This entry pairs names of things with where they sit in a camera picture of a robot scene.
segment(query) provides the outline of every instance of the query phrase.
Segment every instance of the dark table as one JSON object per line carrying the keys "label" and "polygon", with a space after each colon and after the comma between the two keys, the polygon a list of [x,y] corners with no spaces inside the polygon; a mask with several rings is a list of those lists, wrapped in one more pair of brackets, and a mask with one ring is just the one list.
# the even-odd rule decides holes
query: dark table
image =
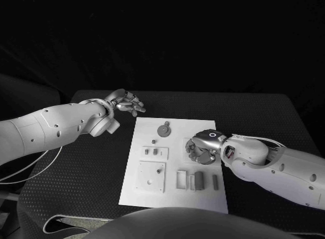
{"label": "dark table", "polygon": [[[72,103],[105,98],[111,91],[78,91]],[[292,102],[280,94],[133,92],[147,108],[140,117],[215,120],[232,133],[275,139],[287,147],[321,156]],[[49,169],[28,181],[18,204],[25,239],[62,239],[84,233],[57,221],[72,216],[116,219],[143,210],[118,205],[136,118],[116,112],[121,123],[114,135],[81,135],[67,145]],[[51,163],[58,149],[38,162],[32,175]],[[301,206],[241,180],[223,167],[229,213],[287,232],[325,234],[325,211]]]}

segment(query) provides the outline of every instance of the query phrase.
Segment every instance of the screw hole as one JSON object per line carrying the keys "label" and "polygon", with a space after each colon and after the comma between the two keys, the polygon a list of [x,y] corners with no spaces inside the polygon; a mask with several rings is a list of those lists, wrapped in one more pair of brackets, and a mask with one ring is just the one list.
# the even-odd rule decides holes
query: screw hole
{"label": "screw hole", "polygon": [[281,166],[280,166],[280,171],[282,172],[285,169],[285,164],[282,163]]}
{"label": "screw hole", "polygon": [[317,180],[317,175],[315,174],[311,175],[310,180],[311,180],[311,182],[314,182]]}

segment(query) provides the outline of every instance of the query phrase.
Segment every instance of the white plate with hole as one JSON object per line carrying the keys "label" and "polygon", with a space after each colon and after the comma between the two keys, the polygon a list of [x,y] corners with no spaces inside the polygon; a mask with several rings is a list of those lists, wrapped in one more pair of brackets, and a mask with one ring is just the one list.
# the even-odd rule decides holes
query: white plate with hole
{"label": "white plate with hole", "polygon": [[140,161],[134,189],[152,193],[164,193],[164,172],[166,163]]}

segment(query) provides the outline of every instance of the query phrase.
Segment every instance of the black background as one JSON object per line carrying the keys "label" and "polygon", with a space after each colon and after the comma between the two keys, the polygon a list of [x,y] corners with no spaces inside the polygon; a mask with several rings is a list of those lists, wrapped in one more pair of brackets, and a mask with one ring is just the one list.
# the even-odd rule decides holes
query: black background
{"label": "black background", "polygon": [[[325,158],[325,1],[22,1],[0,7],[0,73],[57,89],[62,104],[85,89],[287,94]],[[0,120],[45,107],[29,104],[6,104]]]}

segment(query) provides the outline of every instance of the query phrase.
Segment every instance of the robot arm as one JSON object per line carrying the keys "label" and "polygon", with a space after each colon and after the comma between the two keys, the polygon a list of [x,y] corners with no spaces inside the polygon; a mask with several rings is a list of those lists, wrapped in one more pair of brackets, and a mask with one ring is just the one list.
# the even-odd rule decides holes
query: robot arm
{"label": "robot arm", "polygon": [[221,158],[242,180],[292,202],[325,210],[325,159],[287,147],[271,148],[242,135],[228,138],[212,129],[195,135],[186,150],[193,161],[210,164]]}
{"label": "robot arm", "polygon": [[0,121],[0,166],[32,153],[72,143],[81,134],[94,137],[120,127],[114,111],[146,112],[140,99],[124,89],[103,99],[45,108],[16,119]]}

